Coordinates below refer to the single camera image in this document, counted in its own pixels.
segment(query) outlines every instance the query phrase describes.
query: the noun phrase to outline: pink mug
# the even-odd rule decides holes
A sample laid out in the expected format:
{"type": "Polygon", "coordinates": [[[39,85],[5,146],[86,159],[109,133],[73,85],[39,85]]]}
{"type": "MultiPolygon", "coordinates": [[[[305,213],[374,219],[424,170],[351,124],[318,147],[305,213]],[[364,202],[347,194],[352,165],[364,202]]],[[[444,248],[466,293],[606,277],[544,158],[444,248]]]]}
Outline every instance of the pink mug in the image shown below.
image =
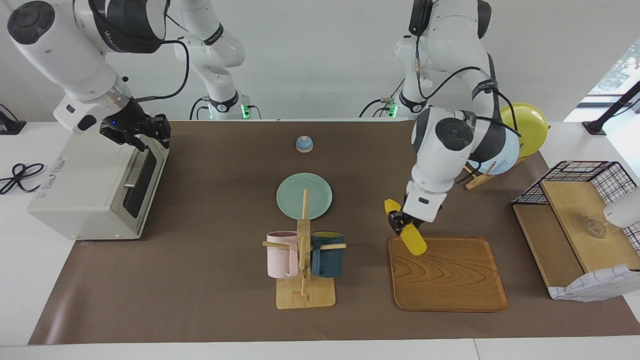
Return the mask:
{"type": "Polygon", "coordinates": [[[267,234],[267,241],[289,246],[289,250],[267,247],[267,274],[276,279],[298,276],[298,233],[275,231],[267,234]]]}

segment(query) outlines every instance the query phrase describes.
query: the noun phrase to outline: wire basket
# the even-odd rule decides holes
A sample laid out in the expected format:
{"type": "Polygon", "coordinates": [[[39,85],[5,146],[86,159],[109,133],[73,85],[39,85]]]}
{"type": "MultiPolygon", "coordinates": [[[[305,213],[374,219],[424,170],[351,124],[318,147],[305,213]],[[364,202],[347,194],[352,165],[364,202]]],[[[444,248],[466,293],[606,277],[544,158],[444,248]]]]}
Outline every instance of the wire basket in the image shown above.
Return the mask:
{"type": "MultiPolygon", "coordinates": [[[[591,183],[607,205],[637,188],[636,183],[617,161],[563,161],[549,170],[512,203],[514,205],[549,205],[547,196],[542,191],[543,181],[591,183]]],[[[623,232],[640,254],[640,223],[623,229],[623,232]]]]}

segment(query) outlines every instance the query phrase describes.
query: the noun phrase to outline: light blue plate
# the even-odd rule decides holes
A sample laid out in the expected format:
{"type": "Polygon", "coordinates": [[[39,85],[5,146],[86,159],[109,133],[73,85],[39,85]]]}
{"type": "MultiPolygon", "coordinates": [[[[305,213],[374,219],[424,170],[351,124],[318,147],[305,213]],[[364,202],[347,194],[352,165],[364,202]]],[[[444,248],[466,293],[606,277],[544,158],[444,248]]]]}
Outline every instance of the light blue plate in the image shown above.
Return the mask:
{"type": "Polygon", "coordinates": [[[329,183],[318,175],[301,172],[284,179],[276,192],[278,207],[285,215],[295,220],[302,219],[305,189],[309,189],[309,220],[320,217],[329,209],[333,199],[329,183]]]}
{"type": "MultiPolygon", "coordinates": [[[[493,159],[487,160],[482,163],[479,171],[483,174],[486,173],[487,170],[491,167],[493,162],[496,162],[495,166],[489,173],[489,175],[499,175],[504,172],[507,172],[509,169],[515,165],[516,161],[518,161],[518,156],[520,155],[520,142],[518,141],[518,137],[516,134],[507,130],[507,137],[505,138],[504,147],[502,151],[498,155],[496,155],[493,159]]],[[[478,163],[475,161],[469,160],[469,164],[472,168],[477,168],[478,163]]]]}

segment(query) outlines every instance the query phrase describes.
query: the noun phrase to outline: brown table mat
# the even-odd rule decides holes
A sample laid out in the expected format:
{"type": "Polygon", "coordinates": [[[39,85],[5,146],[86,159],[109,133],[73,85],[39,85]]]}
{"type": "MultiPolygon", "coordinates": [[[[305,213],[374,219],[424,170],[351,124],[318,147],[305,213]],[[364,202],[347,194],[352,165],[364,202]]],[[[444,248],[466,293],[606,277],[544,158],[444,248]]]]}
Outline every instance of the brown table mat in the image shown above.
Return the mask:
{"type": "Polygon", "coordinates": [[[173,122],[172,151],[141,241],[76,243],[29,343],[395,340],[640,334],[622,297],[554,301],[509,201],[542,176],[539,154],[473,192],[449,192],[423,234],[480,236],[509,303],[495,314],[412,313],[394,303],[384,213],[402,200],[412,123],[173,122]],[[314,150],[294,148],[299,135],[314,150]],[[297,172],[333,189],[312,229],[345,234],[337,304],[279,311],[265,234],[295,229],[275,192],[297,172]]]}

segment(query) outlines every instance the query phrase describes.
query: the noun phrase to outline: mug rack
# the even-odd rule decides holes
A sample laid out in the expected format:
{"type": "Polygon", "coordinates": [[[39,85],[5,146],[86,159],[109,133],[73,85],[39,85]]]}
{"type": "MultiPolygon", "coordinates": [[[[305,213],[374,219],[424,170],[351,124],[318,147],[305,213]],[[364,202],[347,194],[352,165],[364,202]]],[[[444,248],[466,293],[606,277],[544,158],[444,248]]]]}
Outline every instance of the mug rack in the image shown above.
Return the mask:
{"type": "MultiPolygon", "coordinates": [[[[298,268],[296,277],[277,279],[276,307],[284,309],[304,309],[308,307],[329,307],[335,305],[335,284],[332,278],[311,274],[311,220],[308,219],[309,190],[302,197],[302,220],[298,220],[298,268]]],[[[289,250],[287,244],[262,242],[262,246],[289,250]]],[[[326,244],[320,250],[345,249],[347,244],[326,244]]]]}

